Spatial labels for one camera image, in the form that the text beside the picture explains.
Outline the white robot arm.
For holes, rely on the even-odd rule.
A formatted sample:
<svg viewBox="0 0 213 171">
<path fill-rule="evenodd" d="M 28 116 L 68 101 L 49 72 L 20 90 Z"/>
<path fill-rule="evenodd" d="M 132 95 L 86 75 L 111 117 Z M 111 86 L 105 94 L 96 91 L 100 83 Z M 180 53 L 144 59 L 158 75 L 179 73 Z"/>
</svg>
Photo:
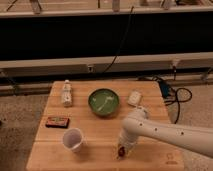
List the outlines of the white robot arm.
<svg viewBox="0 0 213 171">
<path fill-rule="evenodd" d="M 213 158 L 213 128 L 160 123 L 150 120 L 144 107 L 136 107 L 122 121 L 118 147 L 128 154 L 141 136 Z"/>
</svg>

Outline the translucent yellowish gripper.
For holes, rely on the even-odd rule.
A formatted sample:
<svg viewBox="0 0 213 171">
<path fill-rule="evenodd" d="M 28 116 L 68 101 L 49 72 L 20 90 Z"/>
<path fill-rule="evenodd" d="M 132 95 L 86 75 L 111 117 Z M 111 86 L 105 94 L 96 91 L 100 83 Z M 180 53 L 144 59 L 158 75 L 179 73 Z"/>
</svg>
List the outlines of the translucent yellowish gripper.
<svg viewBox="0 0 213 171">
<path fill-rule="evenodd" d="M 119 144 L 118 148 L 119 147 L 124 147 L 125 148 L 125 156 L 122 157 L 122 158 L 118 158 L 118 149 L 117 149 L 117 158 L 118 159 L 124 159 L 124 158 L 126 158 L 130 154 L 130 152 L 132 151 L 132 149 L 133 149 L 133 145 L 132 144 L 124 144 L 124 145 Z"/>
</svg>

